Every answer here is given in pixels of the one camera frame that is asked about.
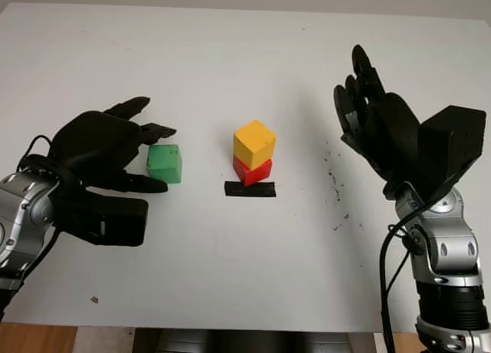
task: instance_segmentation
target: table surface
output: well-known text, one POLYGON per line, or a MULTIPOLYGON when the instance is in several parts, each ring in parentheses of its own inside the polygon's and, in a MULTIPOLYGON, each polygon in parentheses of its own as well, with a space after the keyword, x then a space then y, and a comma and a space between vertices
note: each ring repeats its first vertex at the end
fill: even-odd
MULTIPOLYGON (((0 173, 13 171, 35 134, 53 136, 82 111, 146 95, 152 101, 136 121, 178 130, 162 143, 179 144, 183 182, 139 196, 150 203, 141 247, 92 246, 63 234, 5 320, 380 331, 377 261, 394 204, 340 141, 332 98, 357 43, 387 91, 420 120, 449 104, 491 110, 491 29, 483 21, 8 6, 0 14, 0 173), (233 132, 253 119, 278 138, 271 177, 278 196, 225 197, 224 181, 236 180, 233 132)), ((129 170, 144 173, 146 155, 142 147, 129 170)), ((490 157, 485 147, 457 186, 486 286, 490 157)), ((392 247, 389 273, 402 253, 392 247)), ((394 330, 413 331, 409 267, 390 307, 394 330)))

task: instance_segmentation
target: wooden floor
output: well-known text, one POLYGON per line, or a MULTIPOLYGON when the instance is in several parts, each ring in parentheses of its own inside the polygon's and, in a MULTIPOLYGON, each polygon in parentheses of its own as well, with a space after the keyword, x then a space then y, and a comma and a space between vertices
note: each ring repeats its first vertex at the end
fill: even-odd
MULTIPOLYGON (((75 327, 0 324, 0 353, 72 353, 76 334, 75 327)), ((394 334, 394 340, 397 353, 423 351, 416 334, 394 334)))
POLYGON ((77 328, 0 324, 0 353, 71 353, 77 328))

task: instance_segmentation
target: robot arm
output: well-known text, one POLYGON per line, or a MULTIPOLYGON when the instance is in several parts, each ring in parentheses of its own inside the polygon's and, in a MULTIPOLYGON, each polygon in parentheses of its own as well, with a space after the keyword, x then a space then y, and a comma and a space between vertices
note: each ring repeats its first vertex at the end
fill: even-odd
POLYGON ((416 328, 431 353, 491 352, 475 236, 463 219, 453 185, 479 158, 486 114, 449 106, 422 124, 405 101, 386 93, 364 50, 352 53, 355 76, 334 89, 342 140, 387 181, 384 195, 396 201, 401 221, 390 227, 381 249, 384 339, 394 341, 387 305, 385 253, 402 233, 420 295, 416 328))
POLYGON ((48 140, 46 157, 29 155, 28 150, 16 173, 0 182, 0 317, 60 232, 104 246, 143 242, 146 201, 101 196, 87 187, 167 191, 164 182, 124 170, 141 144, 154 144, 176 133, 157 124, 139 126, 130 121, 149 102, 148 97, 135 97, 105 112, 81 114, 52 142, 48 140), (54 235, 43 248, 51 226, 54 235))

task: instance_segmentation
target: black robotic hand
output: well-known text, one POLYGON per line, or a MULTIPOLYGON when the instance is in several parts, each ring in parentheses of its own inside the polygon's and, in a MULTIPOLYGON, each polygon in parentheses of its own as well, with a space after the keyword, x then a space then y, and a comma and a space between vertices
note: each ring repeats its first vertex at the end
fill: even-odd
POLYGON ((486 113, 449 106, 420 124, 402 97, 385 92, 360 45, 352 61, 355 77, 334 89, 341 139, 387 181, 388 200, 411 185, 422 203, 435 203, 481 155, 486 113))
POLYGON ((140 126, 130 121, 149 102, 148 97, 135 97, 105 112, 85 112, 57 132, 47 157, 33 154, 22 158, 19 170, 58 182, 49 196, 58 232, 106 246, 139 246, 143 242, 146 201, 101 196, 87 187, 137 193, 167 191, 164 182, 124 169, 141 144, 151 145, 176 133, 157 124, 140 126))

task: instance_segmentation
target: stacked blocks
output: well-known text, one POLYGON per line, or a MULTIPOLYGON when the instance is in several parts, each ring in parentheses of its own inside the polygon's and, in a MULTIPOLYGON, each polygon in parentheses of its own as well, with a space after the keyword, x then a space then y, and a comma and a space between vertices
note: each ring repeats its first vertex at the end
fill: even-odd
POLYGON ((244 186, 266 179, 276 136, 258 120, 237 130, 233 136, 233 167, 244 186))
POLYGON ((147 171, 151 178, 181 183, 183 161, 176 144, 153 145, 148 149, 147 171))

